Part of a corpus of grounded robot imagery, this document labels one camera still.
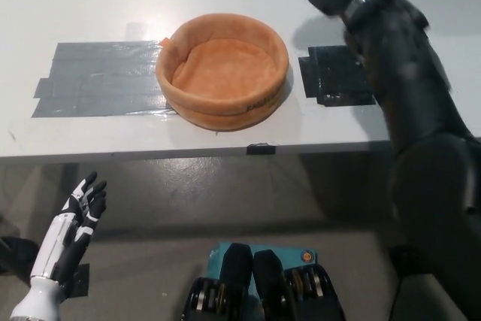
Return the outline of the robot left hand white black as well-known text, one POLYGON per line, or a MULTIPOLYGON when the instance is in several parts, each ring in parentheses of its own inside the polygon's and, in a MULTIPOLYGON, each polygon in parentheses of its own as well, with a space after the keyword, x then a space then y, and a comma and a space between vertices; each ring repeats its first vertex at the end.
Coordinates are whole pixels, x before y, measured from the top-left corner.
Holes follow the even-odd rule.
POLYGON ((93 171, 83 178, 54 216, 42 241, 30 277, 60 285, 73 276, 106 210, 106 181, 93 171))

